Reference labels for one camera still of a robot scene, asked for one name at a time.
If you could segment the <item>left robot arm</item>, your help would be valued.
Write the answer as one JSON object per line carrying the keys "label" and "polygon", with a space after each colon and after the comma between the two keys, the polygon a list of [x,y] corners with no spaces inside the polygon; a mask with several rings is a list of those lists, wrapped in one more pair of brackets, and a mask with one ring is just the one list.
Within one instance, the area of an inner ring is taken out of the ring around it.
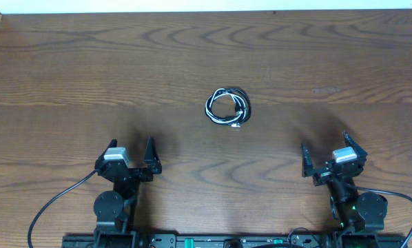
{"label": "left robot arm", "polygon": [[153,181],[155,174],[162,173],[162,165],[153,137],[145,148],[144,167],[130,167],[127,149],[119,147],[113,139],[97,158],[95,170],[99,176],[113,183],[110,191],[101,193],[94,201],[96,248],[149,247],[147,234],[132,229],[141,183]]}

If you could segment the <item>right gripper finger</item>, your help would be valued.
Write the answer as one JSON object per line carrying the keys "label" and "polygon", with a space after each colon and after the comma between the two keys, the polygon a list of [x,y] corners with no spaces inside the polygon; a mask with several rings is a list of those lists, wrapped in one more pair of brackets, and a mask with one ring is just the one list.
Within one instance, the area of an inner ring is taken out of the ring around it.
{"label": "right gripper finger", "polygon": [[307,147],[302,143],[300,145],[301,151],[302,151],[302,170],[303,171],[309,171],[313,169],[313,162],[310,157],[309,150]]}
{"label": "right gripper finger", "polygon": [[345,130],[342,132],[344,142],[347,147],[351,147],[356,154],[363,154],[364,150],[352,139],[349,133]]}

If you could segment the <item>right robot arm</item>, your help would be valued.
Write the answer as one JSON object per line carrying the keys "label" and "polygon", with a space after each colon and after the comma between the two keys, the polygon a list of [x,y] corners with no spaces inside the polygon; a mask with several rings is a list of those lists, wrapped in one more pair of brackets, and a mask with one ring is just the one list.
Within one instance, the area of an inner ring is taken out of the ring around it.
{"label": "right robot arm", "polygon": [[358,192],[353,178],[364,170],[367,153],[347,132],[346,147],[332,152],[332,159],[315,168],[305,145],[302,150],[302,177],[312,177],[313,184],[327,186],[331,213],[341,228],[322,237],[322,247],[378,247],[378,232],[384,229],[388,201],[373,192]]}

